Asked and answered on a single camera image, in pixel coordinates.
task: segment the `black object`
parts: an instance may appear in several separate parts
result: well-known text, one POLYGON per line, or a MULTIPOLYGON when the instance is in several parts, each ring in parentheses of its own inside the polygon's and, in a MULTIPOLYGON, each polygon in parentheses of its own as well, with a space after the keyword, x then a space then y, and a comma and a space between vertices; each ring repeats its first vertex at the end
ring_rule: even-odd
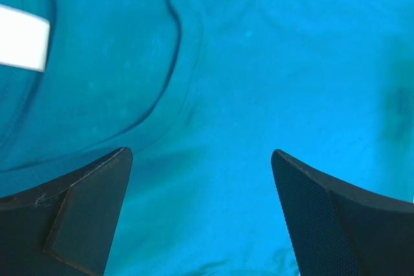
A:
POLYGON ((414 275, 414 204, 276 150, 274 180, 301 276, 414 275))
POLYGON ((132 160, 120 148, 0 198, 0 275, 103 275, 132 160))

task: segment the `white label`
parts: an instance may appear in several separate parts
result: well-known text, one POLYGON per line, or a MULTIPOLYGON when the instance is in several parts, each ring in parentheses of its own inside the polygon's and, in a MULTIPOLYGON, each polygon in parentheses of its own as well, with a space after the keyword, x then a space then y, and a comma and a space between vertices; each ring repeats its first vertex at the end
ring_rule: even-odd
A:
POLYGON ((0 5, 0 63, 44 72, 49 21, 0 5))

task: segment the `cloth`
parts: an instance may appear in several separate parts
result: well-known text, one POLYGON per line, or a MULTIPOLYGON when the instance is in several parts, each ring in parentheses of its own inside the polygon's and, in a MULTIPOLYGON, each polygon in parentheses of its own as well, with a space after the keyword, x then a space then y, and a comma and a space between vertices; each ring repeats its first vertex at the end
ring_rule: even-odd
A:
POLYGON ((297 275, 274 149, 412 199, 413 2, 0 0, 51 24, 0 67, 0 195, 130 147, 107 275, 297 275))

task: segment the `blue t-shirt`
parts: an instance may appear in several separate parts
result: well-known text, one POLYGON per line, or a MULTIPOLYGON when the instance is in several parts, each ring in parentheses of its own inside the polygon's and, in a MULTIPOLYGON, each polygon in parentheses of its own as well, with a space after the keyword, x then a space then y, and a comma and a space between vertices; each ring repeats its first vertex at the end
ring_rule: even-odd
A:
POLYGON ((0 67, 0 195, 130 147, 108 275, 297 275, 277 148, 414 195, 413 0, 0 3, 51 25, 44 74, 0 67))

